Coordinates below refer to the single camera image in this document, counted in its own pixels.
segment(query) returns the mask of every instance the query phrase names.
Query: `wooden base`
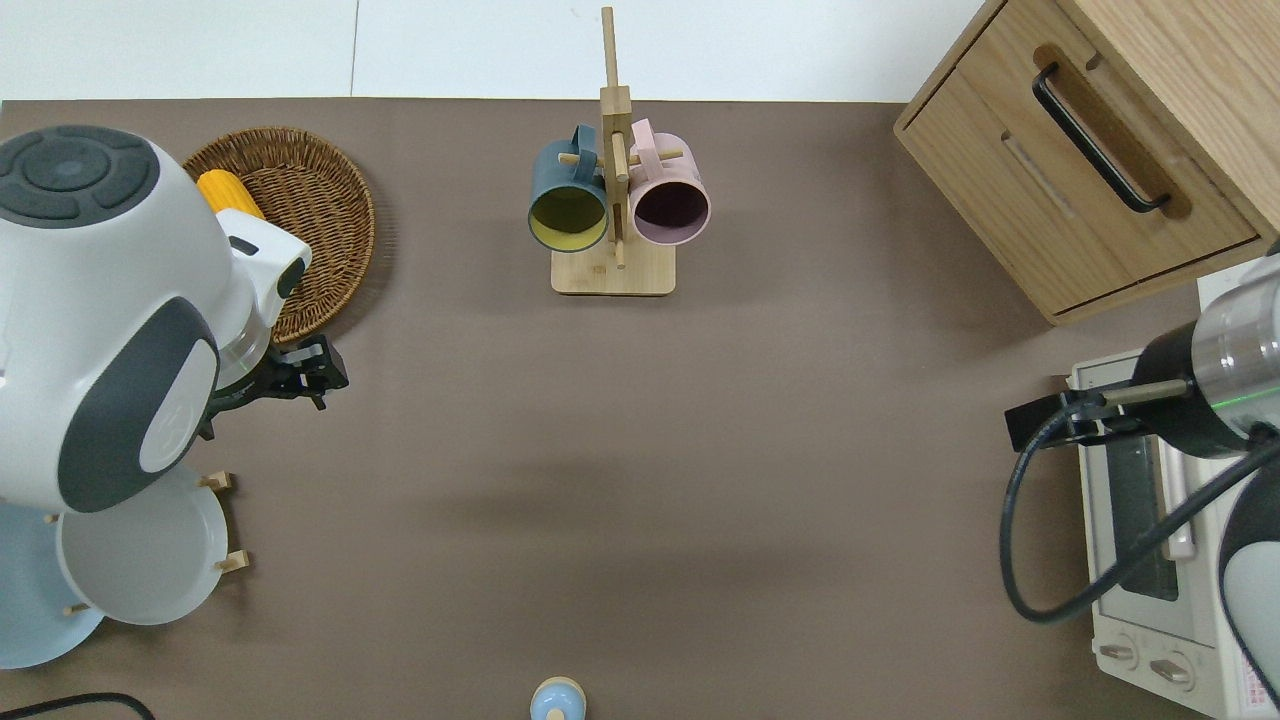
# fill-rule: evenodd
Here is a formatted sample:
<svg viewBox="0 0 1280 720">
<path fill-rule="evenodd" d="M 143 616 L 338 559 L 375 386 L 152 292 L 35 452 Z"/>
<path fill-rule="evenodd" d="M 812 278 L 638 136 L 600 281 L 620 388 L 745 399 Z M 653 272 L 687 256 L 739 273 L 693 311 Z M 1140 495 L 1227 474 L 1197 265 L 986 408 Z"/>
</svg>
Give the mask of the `wooden base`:
<svg viewBox="0 0 1280 720">
<path fill-rule="evenodd" d="M 214 570 L 220 570 L 223 574 L 227 574 L 242 568 L 248 568 L 248 553 L 243 550 L 237 550 L 236 552 L 228 553 L 227 560 L 214 562 Z"/>
<path fill-rule="evenodd" d="M 675 247 L 631 240 L 622 249 L 622 269 L 608 240 L 581 252 L 552 252 L 552 288 L 561 295 L 640 296 L 671 295 L 676 290 Z"/>
<path fill-rule="evenodd" d="M 211 475 L 205 475 L 200 478 L 200 480 L 196 484 L 202 488 L 209 488 L 214 492 L 221 492 L 224 489 L 232 488 L 232 480 L 234 478 L 236 475 L 228 473 L 227 470 L 219 470 Z"/>
</svg>

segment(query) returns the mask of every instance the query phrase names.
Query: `black cable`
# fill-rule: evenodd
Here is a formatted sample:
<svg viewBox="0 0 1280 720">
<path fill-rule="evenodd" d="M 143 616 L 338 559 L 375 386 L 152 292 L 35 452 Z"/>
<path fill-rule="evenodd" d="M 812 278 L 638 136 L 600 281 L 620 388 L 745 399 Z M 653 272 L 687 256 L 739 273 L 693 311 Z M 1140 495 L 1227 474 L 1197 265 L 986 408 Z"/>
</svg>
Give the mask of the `black cable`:
<svg viewBox="0 0 1280 720">
<path fill-rule="evenodd" d="M 1005 491 L 1005 505 L 1000 514 L 1000 573 L 1005 582 L 1005 593 L 1009 596 L 1009 601 L 1014 605 L 1014 610 L 1016 610 L 1023 618 L 1034 623 L 1059 623 L 1088 610 L 1088 607 L 1102 597 L 1103 593 L 1132 575 L 1147 555 L 1160 547 L 1160 543 L 1169 539 L 1170 536 L 1178 532 L 1178 528 L 1185 525 L 1197 512 L 1217 500 L 1219 496 L 1230 489 L 1233 486 L 1249 477 L 1253 471 L 1280 457 L 1280 438 L 1270 439 L 1265 445 L 1257 447 L 1242 460 L 1226 470 L 1222 470 L 1216 478 L 1206 483 L 1198 491 L 1193 492 L 1185 502 L 1166 515 L 1164 520 L 1156 523 L 1146 533 L 1139 536 L 1123 556 L 1117 556 L 1115 565 L 1098 575 L 1098 578 L 1089 583 L 1089 585 L 1083 591 L 1056 607 L 1050 610 L 1037 610 L 1027 605 L 1027 601 L 1023 600 L 1023 594 L 1018 591 L 1018 582 L 1014 579 L 1014 553 L 1011 541 L 1014 532 L 1014 506 L 1018 503 L 1018 491 L 1023 484 L 1023 479 L 1027 477 L 1027 466 L 1030 464 L 1032 456 L 1036 455 L 1036 451 L 1041 448 L 1044 441 L 1048 439 L 1055 430 L 1057 430 L 1057 427 L 1080 410 L 1084 410 L 1085 407 L 1097 407 L 1102 405 L 1102 402 L 1103 400 L 1100 395 L 1089 395 L 1060 409 L 1050 416 L 1048 420 L 1044 420 L 1044 424 L 1036 430 L 1030 442 L 1027 443 L 1027 447 L 1018 456 L 1018 462 L 1014 464 L 1014 471 L 1009 477 L 1009 488 Z"/>
<path fill-rule="evenodd" d="M 64 707 L 73 707 L 76 705 L 87 705 L 91 702 L 118 702 L 129 710 L 138 714 L 142 720 L 156 720 L 155 715 L 147 710 L 147 706 L 142 705 L 136 697 L 127 696 L 124 693 L 84 693 L 73 694 L 70 697 L 60 697 L 58 700 L 50 700 L 47 702 L 37 702 L 36 705 L 28 705 L 27 707 L 18 707 L 15 710 L 0 710 L 0 720 L 18 720 L 19 717 L 32 717 L 36 715 L 44 715 L 45 712 L 51 712 L 54 710 L 63 710 Z"/>
</svg>

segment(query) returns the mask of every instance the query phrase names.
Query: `white wall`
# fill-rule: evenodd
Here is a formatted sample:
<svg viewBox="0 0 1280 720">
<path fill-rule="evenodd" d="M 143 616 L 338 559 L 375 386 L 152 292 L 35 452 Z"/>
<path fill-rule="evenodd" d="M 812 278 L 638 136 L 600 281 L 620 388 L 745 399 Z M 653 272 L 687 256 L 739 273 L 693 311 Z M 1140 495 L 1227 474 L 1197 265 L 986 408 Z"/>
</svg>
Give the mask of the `white wall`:
<svg viewBox="0 0 1280 720">
<path fill-rule="evenodd" d="M 613 0 L 636 99 L 905 101 L 982 0 Z M 585 0 L 0 0 L 0 99 L 595 97 Z"/>
</svg>

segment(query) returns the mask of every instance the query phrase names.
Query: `yellow corn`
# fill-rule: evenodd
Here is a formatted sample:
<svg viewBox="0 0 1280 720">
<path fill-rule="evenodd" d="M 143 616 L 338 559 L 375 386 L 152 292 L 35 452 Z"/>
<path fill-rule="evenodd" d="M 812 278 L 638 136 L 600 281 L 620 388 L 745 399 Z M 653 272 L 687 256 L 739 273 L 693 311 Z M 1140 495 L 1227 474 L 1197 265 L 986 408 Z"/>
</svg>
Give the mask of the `yellow corn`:
<svg viewBox="0 0 1280 720">
<path fill-rule="evenodd" d="M 234 208 L 242 213 L 262 218 L 262 211 L 259 210 L 257 202 L 253 202 L 253 197 L 248 193 L 244 183 L 227 170 L 209 170 L 200 176 L 200 179 L 196 181 L 196 187 L 200 188 L 200 193 L 205 196 L 205 201 L 214 209 L 214 213 Z"/>
</svg>

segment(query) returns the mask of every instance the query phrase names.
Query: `wooden drawer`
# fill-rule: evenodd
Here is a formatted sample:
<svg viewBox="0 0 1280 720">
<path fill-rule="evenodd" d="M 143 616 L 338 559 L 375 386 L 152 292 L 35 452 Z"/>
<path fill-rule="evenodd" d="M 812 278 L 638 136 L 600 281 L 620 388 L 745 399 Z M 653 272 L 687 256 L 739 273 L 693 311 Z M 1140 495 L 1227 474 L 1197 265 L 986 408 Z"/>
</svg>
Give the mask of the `wooden drawer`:
<svg viewBox="0 0 1280 720">
<path fill-rule="evenodd" d="M 938 88 L 904 138 L 965 222 L 1046 316 L 1132 278 L 1065 199 L 1028 172 L 1023 150 L 959 74 Z"/>
<path fill-rule="evenodd" d="M 1176 119 L 1111 54 L 1052 0 L 988 3 L 896 127 L 1055 323 L 1265 250 L 1263 233 L 1202 170 Z M 1055 104 L 1097 159 L 1065 135 Z M 1111 181 L 1100 172 L 1107 167 L 1117 170 Z M 1167 200 L 1135 211 L 1119 197 L 1125 186 L 1134 202 Z"/>
</svg>

